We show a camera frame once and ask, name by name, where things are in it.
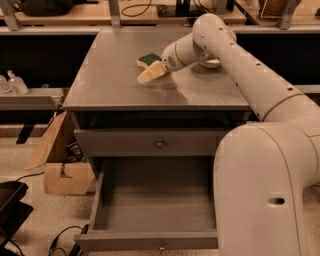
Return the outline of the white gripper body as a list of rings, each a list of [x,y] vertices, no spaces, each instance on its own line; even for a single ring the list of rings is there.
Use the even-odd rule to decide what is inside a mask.
[[[178,71],[195,62],[208,60],[209,54],[194,42],[192,34],[188,34],[167,46],[161,58],[170,71]]]

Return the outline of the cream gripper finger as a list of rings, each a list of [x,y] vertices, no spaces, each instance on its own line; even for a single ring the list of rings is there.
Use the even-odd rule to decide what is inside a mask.
[[[154,61],[150,65],[140,62],[139,66],[143,68],[143,72],[137,78],[140,84],[145,84],[157,79],[165,75],[168,71],[165,63],[162,61]]]

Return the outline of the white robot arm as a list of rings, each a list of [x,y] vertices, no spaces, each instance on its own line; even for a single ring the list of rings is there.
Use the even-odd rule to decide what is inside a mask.
[[[320,108],[238,45],[216,15],[165,48],[145,84],[195,62],[218,60],[257,119],[229,132],[214,162],[220,256],[308,256],[303,191],[320,181]]]

